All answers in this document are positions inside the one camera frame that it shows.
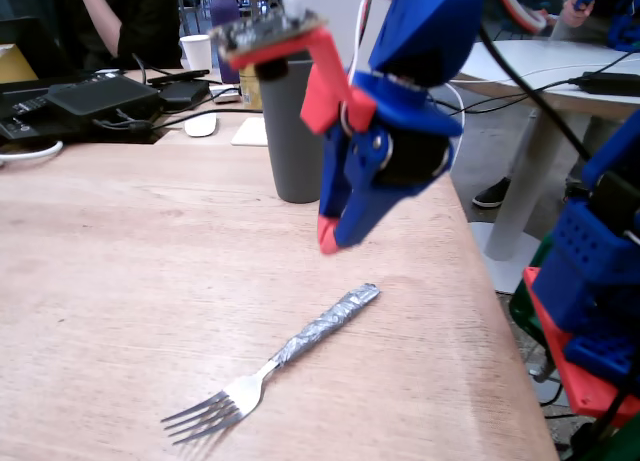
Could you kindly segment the blue gripper black motor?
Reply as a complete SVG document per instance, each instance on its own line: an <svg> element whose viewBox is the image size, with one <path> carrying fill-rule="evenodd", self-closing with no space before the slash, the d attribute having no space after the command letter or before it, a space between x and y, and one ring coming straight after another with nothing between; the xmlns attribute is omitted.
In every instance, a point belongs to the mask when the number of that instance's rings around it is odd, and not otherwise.
<svg viewBox="0 0 640 461"><path fill-rule="evenodd" d="M331 128L324 140L317 237L331 255L360 244L402 197L449 169L451 139L463 128L426 88L358 72L354 84L375 102L368 126Z"/></svg>

